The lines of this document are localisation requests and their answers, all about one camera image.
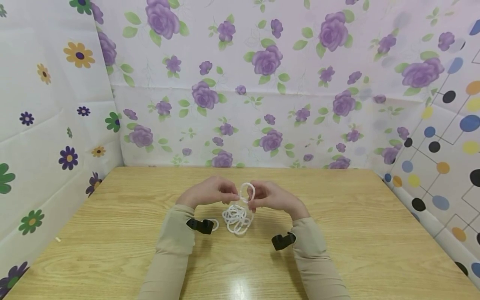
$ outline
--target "sleeve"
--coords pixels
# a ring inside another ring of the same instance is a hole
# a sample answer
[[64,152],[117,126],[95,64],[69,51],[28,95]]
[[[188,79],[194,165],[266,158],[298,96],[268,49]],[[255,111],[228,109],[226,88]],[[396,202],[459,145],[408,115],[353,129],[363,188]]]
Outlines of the sleeve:
[[297,237],[293,251],[308,299],[350,300],[315,221],[311,217],[296,220],[291,232]]
[[194,231],[187,226],[194,209],[177,204],[165,216],[156,252],[138,300],[178,300],[195,245]]

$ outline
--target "green leaf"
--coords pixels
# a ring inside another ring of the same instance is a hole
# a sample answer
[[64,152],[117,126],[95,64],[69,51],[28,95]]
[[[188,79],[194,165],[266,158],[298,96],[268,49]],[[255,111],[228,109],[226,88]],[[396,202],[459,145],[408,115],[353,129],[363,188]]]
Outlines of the green leaf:
[[421,88],[419,87],[409,87],[404,93],[404,96],[413,96],[420,93]]
[[293,44],[293,49],[294,50],[302,50],[303,48],[305,48],[305,46],[308,44],[308,41],[305,41],[305,40],[298,40],[295,42],[295,44]]
[[127,26],[123,29],[123,37],[131,38],[137,34],[138,28]]
[[312,38],[313,37],[313,30],[310,27],[304,27],[301,29],[301,35],[304,38]]

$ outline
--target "purple rose print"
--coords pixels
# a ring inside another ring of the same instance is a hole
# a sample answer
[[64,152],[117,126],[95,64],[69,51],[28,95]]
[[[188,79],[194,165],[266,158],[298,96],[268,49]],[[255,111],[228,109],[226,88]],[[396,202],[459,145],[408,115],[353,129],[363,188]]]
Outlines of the purple rose print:
[[354,84],[355,82],[357,82],[358,79],[360,79],[360,77],[361,77],[361,72],[360,71],[353,72],[348,77],[347,84]]
[[265,115],[264,117],[265,121],[267,122],[268,125],[275,125],[275,117],[272,115]]
[[235,92],[237,92],[238,95],[242,96],[247,93],[247,88],[244,85],[239,85],[237,88],[235,88]]
[[337,149],[339,152],[341,152],[341,153],[344,153],[344,152],[345,152],[345,148],[346,148],[346,147],[347,147],[347,146],[345,146],[344,143],[338,143],[338,144],[336,144],[336,149]]
[[128,136],[130,137],[130,142],[135,143],[137,147],[147,147],[153,142],[152,130],[142,125],[136,125]]
[[330,66],[320,72],[320,80],[323,82],[332,81],[333,74],[335,74],[335,71],[333,70],[332,66]]
[[282,133],[271,129],[266,136],[262,136],[260,139],[260,147],[264,148],[264,151],[272,151],[278,149],[280,144],[282,144]]
[[411,87],[425,87],[437,80],[445,68],[436,57],[424,62],[416,62],[408,65],[403,72],[402,84]]
[[137,117],[137,114],[131,110],[131,109],[124,109],[123,110],[123,113],[125,114],[125,116],[127,116],[130,120],[134,120],[134,121],[137,121],[138,120],[138,117]]
[[270,27],[272,28],[272,34],[276,38],[280,38],[283,31],[282,23],[278,19],[274,19],[270,22]]
[[280,66],[283,54],[275,45],[268,46],[265,50],[257,51],[252,57],[252,65],[255,66],[255,74],[264,76],[275,73]]
[[158,110],[158,114],[160,116],[165,116],[170,114],[170,110],[172,109],[172,105],[165,101],[160,101],[155,105],[155,108]]
[[329,169],[347,169],[350,166],[350,159],[340,156],[333,163],[328,165]]
[[224,21],[218,26],[218,38],[222,42],[230,42],[233,39],[233,34],[235,33],[235,25],[230,23],[230,21]]
[[214,138],[212,139],[212,141],[215,143],[215,145],[217,145],[217,146],[219,146],[219,147],[223,146],[223,140],[222,140],[222,138],[214,137]]
[[205,81],[192,86],[192,96],[195,103],[201,108],[213,109],[218,103],[218,94],[212,91]]
[[307,120],[307,118],[310,116],[310,111],[306,108],[302,108],[302,109],[297,110],[295,115],[297,116],[295,118],[295,120],[297,120],[297,122],[305,122]]
[[222,135],[232,135],[233,134],[233,126],[225,123],[222,126],[220,126],[220,132]]
[[215,168],[229,168],[232,166],[232,153],[222,150],[212,159],[212,166]]
[[180,32],[180,20],[170,10],[168,0],[147,0],[145,10],[148,24],[157,34],[171,39],[173,34]]
[[380,54],[388,53],[388,51],[390,51],[390,48],[395,46],[395,44],[396,44],[396,37],[393,35],[387,35],[384,38],[382,38],[378,43],[379,47],[377,51]]
[[405,128],[405,127],[398,127],[396,129],[396,132],[398,132],[398,136],[402,139],[402,140],[406,140],[408,138],[408,136],[410,135],[410,133],[408,132],[408,129]]
[[318,38],[322,45],[331,52],[335,51],[338,46],[343,46],[348,38],[345,14],[336,12],[325,16],[325,22],[322,23]]
[[115,63],[115,58],[117,57],[117,51],[115,50],[117,45],[103,32],[98,32],[98,39],[100,40],[100,47],[102,48],[105,65],[113,65]]
[[333,112],[339,116],[348,116],[355,109],[355,99],[352,98],[350,91],[343,91],[335,96],[333,101]]
[[455,43],[455,36],[450,31],[444,32],[438,37],[438,48],[441,51],[447,51],[453,43]]

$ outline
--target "wooden table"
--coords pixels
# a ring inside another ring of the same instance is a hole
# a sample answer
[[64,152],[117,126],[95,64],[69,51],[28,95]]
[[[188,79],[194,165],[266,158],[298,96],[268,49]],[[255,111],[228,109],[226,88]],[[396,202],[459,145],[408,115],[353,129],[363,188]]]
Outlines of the wooden table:
[[[166,211],[188,187],[211,175],[240,186],[272,180],[302,199],[325,233],[353,299],[478,300],[479,291],[370,170],[114,169],[35,261],[6,300],[133,300]],[[197,208],[217,217],[226,206]],[[283,212],[259,209],[245,236],[225,224],[196,234],[184,300],[307,299],[291,246],[270,239],[291,227]]]

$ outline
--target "yellow dot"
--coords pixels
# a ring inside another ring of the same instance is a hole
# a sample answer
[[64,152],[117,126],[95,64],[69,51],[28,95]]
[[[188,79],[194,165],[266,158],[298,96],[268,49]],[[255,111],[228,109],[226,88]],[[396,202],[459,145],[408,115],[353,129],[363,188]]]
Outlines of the yellow dot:
[[420,178],[417,175],[412,174],[408,177],[408,183],[410,183],[412,187],[416,188],[420,185]]
[[450,172],[450,166],[446,163],[446,162],[439,162],[437,164],[437,171],[440,173],[440,174],[446,174],[448,172]]
[[473,155],[480,151],[479,143],[475,141],[466,141],[463,143],[463,152]]
[[425,108],[421,117],[422,119],[429,119],[432,116],[432,114],[433,114],[433,107],[429,106]]

